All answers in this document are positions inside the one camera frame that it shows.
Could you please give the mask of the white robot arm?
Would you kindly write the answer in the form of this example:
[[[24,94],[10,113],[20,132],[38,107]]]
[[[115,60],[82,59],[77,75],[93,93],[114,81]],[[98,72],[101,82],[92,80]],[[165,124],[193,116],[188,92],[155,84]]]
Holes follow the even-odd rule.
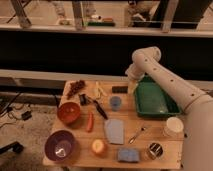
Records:
[[[213,171],[213,97],[163,67],[160,58],[156,46],[137,49],[125,74],[137,81],[147,73],[186,114],[183,171]]]

